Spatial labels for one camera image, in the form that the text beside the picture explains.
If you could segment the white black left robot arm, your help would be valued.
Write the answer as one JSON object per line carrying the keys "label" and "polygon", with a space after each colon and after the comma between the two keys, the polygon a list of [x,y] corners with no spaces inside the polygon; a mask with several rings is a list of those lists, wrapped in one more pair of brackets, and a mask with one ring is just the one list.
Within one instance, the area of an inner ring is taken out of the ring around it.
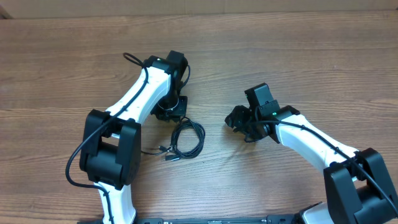
{"label": "white black left robot arm", "polygon": [[92,110],[85,121],[79,166],[101,195],[104,216],[99,223],[133,223],[131,183],[141,161],[141,128],[150,114],[177,121],[185,115],[187,97],[180,94],[188,61],[170,51],[151,56],[135,84],[106,111]]}

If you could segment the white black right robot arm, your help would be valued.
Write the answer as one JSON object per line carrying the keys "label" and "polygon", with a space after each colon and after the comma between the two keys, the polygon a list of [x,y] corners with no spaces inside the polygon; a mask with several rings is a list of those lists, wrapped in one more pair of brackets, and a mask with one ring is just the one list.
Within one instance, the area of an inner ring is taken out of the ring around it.
{"label": "white black right robot arm", "polygon": [[236,106],[225,123],[246,142],[267,136],[322,172],[326,202],[303,209],[294,223],[386,223],[397,218],[397,192],[384,159],[373,148],[347,146],[314,127],[291,106]]}

